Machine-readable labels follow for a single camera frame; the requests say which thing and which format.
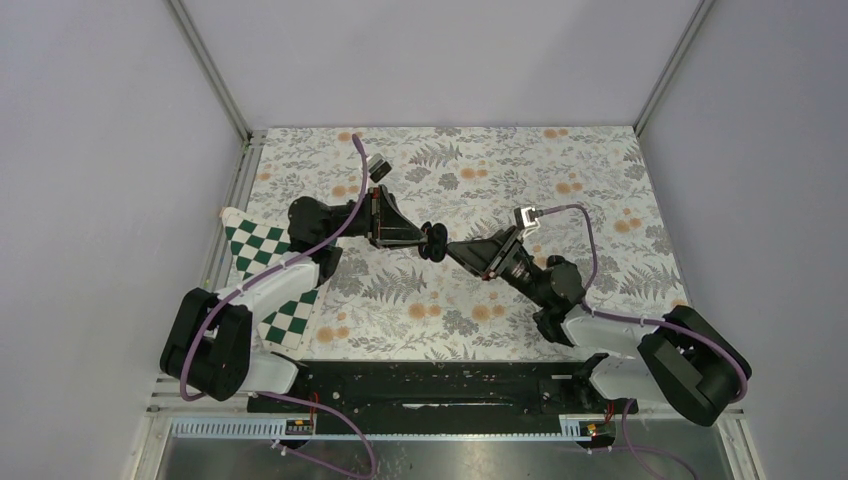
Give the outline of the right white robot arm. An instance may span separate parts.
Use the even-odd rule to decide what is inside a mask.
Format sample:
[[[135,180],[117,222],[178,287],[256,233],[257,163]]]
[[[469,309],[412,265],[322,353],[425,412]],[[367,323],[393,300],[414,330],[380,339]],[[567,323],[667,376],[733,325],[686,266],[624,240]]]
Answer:
[[[749,362],[691,307],[678,305],[660,318],[593,308],[577,265],[559,255],[537,265],[515,227],[450,242],[446,254],[472,275],[502,280],[536,304],[532,318],[545,340],[601,351],[573,386],[583,410],[635,399],[664,403],[697,425],[711,426],[747,394]]]

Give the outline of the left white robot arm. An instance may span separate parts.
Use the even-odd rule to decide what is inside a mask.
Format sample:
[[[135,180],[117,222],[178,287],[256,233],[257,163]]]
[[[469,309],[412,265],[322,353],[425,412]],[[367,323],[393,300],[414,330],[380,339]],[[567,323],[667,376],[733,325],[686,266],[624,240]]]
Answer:
[[[335,244],[339,237],[363,237],[380,249],[416,248],[432,257],[443,253],[446,239],[440,227],[407,219],[383,185],[344,205],[302,196],[289,207],[286,233],[288,250],[246,281],[217,292],[195,288],[183,297],[160,368],[178,380],[184,400],[271,392],[285,410],[301,409],[311,387],[293,361],[254,346],[259,323],[335,274],[343,253]]]

